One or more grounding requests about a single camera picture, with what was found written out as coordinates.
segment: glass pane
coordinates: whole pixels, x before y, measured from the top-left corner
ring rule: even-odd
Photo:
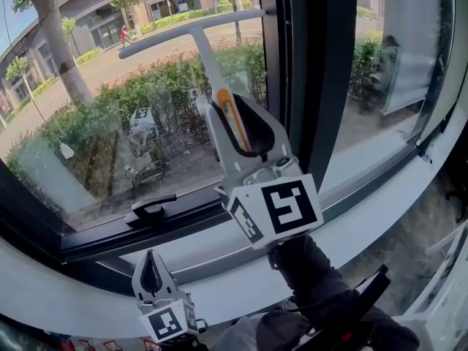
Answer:
[[[262,20],[242,20],[205,30],[227,86],[267,107]]]
[[[419,133],[442,86],[452,0],[358,0],[347,101],[322,206],[375,176]]]
[[[192,37],[118,57],[122,34],[140,40],[214,15],[218,1],[140,1],[129,11],[141,37],[128,26],[130,12],[108,3],[99,7],[96,0],[60,5],[62,17],[77,19],[73,35],[43,18],[34,30],[16,32],[20,13],[8,8],[12,0],[5,1],[15,53],[26,59],[25,74],[35,90],[29,102],[20,77],[12,79],[14,87],[5,80],[5,60],[10,64],[15,53],[0,34],[0,77],[14,109],[0,133],[0,157],[75,230],[121,217],[138,200],[184,195],[222,177],[200,114],[211,90]],[[160,14],[156,23],[151,8]],[[34,7],[27,12],[36,15]],[[241,22],[240,28],[241,45],[234,24],[207,32],[234,92],[266,105],[261,20]]]

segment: hedge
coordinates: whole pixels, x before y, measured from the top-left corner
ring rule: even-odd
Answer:
[[[252,3],[250,0],[242,0],[242,5],[244,9],[251,9]],[[221,0],[218,5],[216,6],[216,11],[218,13],[227,13],[233,11],[233,5],[228,0]],[[193,18],[205,17],[206,15],[214,14],[214,8],[203,8],[198,10],[189,10],[187,12],[176,13],[172,16],[160,18],[155,20],[154,23],[147,23],[146,25],[142,25],[140,27],[141,34],[146,34],[148,32],[160,29],[164,26],[173,25],[174,23],[181,22],[184,20],[191,20]],[[130,35],[136,35],[135,29],[129,31]]]
[[[89,52],[86,52],[84,55],[78,57],[76,59],[76,63],[78,65],[81,65],[83,62],[87,62],[88,60],[91,60],[93,57],[99,55],[101,53],[101,47],[97,47],[93,50],[90,50]]]
[[[7,122],[7,124],[9,124],[13,119],[14,117],[20,112],[22,111],[22,109],[27,106],[27,104],[31,101],[31,98],[30,97],[25,97],[23,100],[21,100],[21,103],[17,106],[17,108],[12,111],[6,118],[5,118],[5,122]]]
[[[177,22],[181,22],[183,20],[191,20],[193,18],[204,17],[206,15],[214,14],[213,8],[203,8],[198,10],[189,10],[187,12],[176,13],[171,17],[164,17],[160,18],[159,20],[155,20],[154,23],[147,23],[146,25],[142,25],[140,27],[141,34],[146,34],[147,32],[154,31],[156,29],[160,29],[164,26],[169,26]],[[135,35],[136,31],[134,29],[130,30],[129,33],[131,35]]]
[[[368,10],[361,9],[361,8],[358,8],[356,15],[361,18],[377,20],[377,15],[374,12],[369,12]]]
[[[32,96],[36,97],[37,95],[40,95],[42,92],[45,91],[45,89],[50,86],[52,83],[56,81],[56,78],[54,76],[48,78],[46,81],[41,83],[40,85],[37,86],[37,88],[32,91]]]
[[[242,46],[215,48],[215,54],[227,82],[236,81],[238,72],[246,71],[252,98],[264,105],[266,84],[263,44],[246,40]],[[166,143],[161,144],[163,150],[167,144],[183,148],[184,144],[177,141],[180,136],[192,142],[207,141],[206,126],[187,96],[187,90],[193,87],[194,82],[208,94],[209,83],[199,56],[184,58],[184,54],[180,53],[172,55],[165,64],[152,64],[148,71],[140,69],[119,86],[101,85],[99,95],[91,105],[65,105],[35,132],[20,136],[8,152],[5,162],[31,193],[49,209],[63,216],[59,205],[37,187],[23,170],[20,162],[24,150],[34,149],[37,138],[44,140],[68,171],[92,192],[89,189],[91,185],[84,179],[90,170],[89,161],[84,158],[89,157],[90,150],[98,140],[107,142],[116,133],[127,135],[129,120],[138,108],[151,107],[160,139],[166,139]],[[60,141],[72,148],[75,152],[73,158],[66,160],[61,155]],[[108,153],[93,151],[92,160],[108,162]]]

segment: window frame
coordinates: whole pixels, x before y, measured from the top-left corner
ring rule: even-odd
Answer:
[[[264,1],[271,12],[276,11],[276,0]],[[282,65],[286,59],[281,55],[283,51],[278,43],[286,45],[286,39],[282,37],[286,34],[278,31],[279,18],[276,17],[277,15],[272,15],[263,22],[264,43],[268,49],[265,66],[268,67],[268,93],[275,95],[268,102],[269,108],[275,117],[284,120],[280,110],[286,108],[287,101],[280,97],[280,93],[285,93],[285,82],[279,80],[287,79],[281,69],[290,67]],[[10,222],[5,221],[8,233],[3,228],[0,236],[41,262],[51,258],[71,265],[83,260],[108,259],[181,238],[230,219],[222,208],[218,195],[209,186],[180,196],[176,202],[164,204],[165,215],[160,228],[130,227],[124,223],[123,215],[91,229],[75,232],[41,204],[3,162],[0,162],[0,178],[9,184],[8,189],[0,187],[0,195],[8,199],[0,204],[0,216],[3,211],[12,217]],[[28,238],[22,238],[22,235],[27,235]]]
[[[263,18],[263,39],[268,109],[286,127],[293,153],[300,159],[304,172],[312,173],[319,189],[346,102],[355,44],[356,0],[307,0],[312,13],[325,11],[320,17],[307,11],[306,0],[260,1],[267,12]],[[317,35],[316,41],[309,43],[308,31],[323,35]],[[324,51],[314,50],[317,41]],[[318,67],[308,66],[316,63]],[[419,135],[371,178],[361,178],[362,183],[354,191],[325,208],[323,226],[379,189],[416,155],[422,154],[421,148],[427,146],[434,135],[418,148]],[[130,273],[134,267],[119,256],[167,243],[230,219],[217,193],[208,186],[164,204],[165,215],[160,227],[153,226],[152,222],[149,226],[133,228],[119,217],[75,232],[29,193],[3,162],[0,162],[0,178],[0,198],[4,199],[0,204],[2,238],[63,274],[128,296],[133,296]],[[265,250],[254,251],[247,247],[206,264],[174,272],[174,276],[180,283],[190,282],[264,254]],[[104,271],[112,273],[106,276]]]

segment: cable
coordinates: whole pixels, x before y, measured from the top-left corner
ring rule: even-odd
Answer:
[[[16,54],[15,49],[14,49],[13,44],[12,44],[12,40],[10,39],[10,31],[8,30],[8,25],[7,25],[7,11],[5,10],[5,0],[1,0],[1,4],[3,5],[3,18],[4,18],[4,21],[5,21],[5,30],[7,31],[8,43],[10,44],[10,48],[12,49],[13,55],[15,56],[14,61],[16,61],[16,58],[18,57],[18,55]],[[26,79],[26,77],[23,76],[22,72],[20,72],[20,76],[21,76],[21,79],[23,80],[23,83],[25,85],[28,84],[28,83],[26,83],[28,80]],[[37,107],[36,102],[34,101],[34,97],[32,96],[32,92],[31,93],[29,92],[29,88],[28,88],[28,95],[29,95],[29,99],[31,99],[32,103],[34,104],[34,106],[37,109],[37,112],[39,113],[39,116],[41,116],[41,118],[42,118],[42,120],[44,121],[44,124],[45,124],[45,118],[42,115],[39,108]]]

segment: garden bed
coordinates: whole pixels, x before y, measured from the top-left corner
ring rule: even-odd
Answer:
[[[263,44],[246,40],[243,45],[235,46],[235,42],[221,41],[215,53],[225,79],[229,81],[230,77],[239,72],[246,73],[247,86],[252,90],[250,97],[265,105]],[[6,163],[50,209],[63,219],[71,216],[73,219],[69,222],[72,226],[78,226],[82,221],[61,211],[60,204],[51,204],[42,189],[37,188],[21,167],[21,152],[30,140],[40,137],[48,144],[73,178],[94,197],[94,207],[97,209],[116,209],[109,205],[113,202],[127,206],[127,201],[135,199],[138,194],[154,192],[159,183],[171,184],[174,189],[179,185],[185,189],[186,183],[179,181],[185,176],[178,173],[173,163],[195,159],[194,152],[211,154],[211,150],[207,149],[209,136],[206,125],[195,104],[188,98],[188,90],[194,86],[204,94],[209,95],[211,92],[203,63],[194,51],[168,56],[164,61],[141,67],[138,72],[127,75],[125,80],[101,85],[92,104],[63,106],[33,134],[20,137],[10,149]],[[132,114],[141,108],[151,109],[158,131],[157,150],[148,148],[151,161],[166,170],[160,171],[159,177],[156,175],[146,182],[134,184],[126,178],[123,164],[136,167],[134,162],[139,158],[128,153],[122,156],[122,151],[126,149],[124,146],[128,146]],[[66,143],[75,152],[71,159],[66,160],[61,154],[60,142]],[[200,160],[203,163],[206,155],[203,154]],[[205,180],[212,172],[210,169],[210,173],[192,175]],[[122,181],[127,181],[127,189],[122,186],[114,188]],[[126,199],[117,201],[122,196]],[[91,209],[83,209],[78,213],[83,215],[88,211]]]

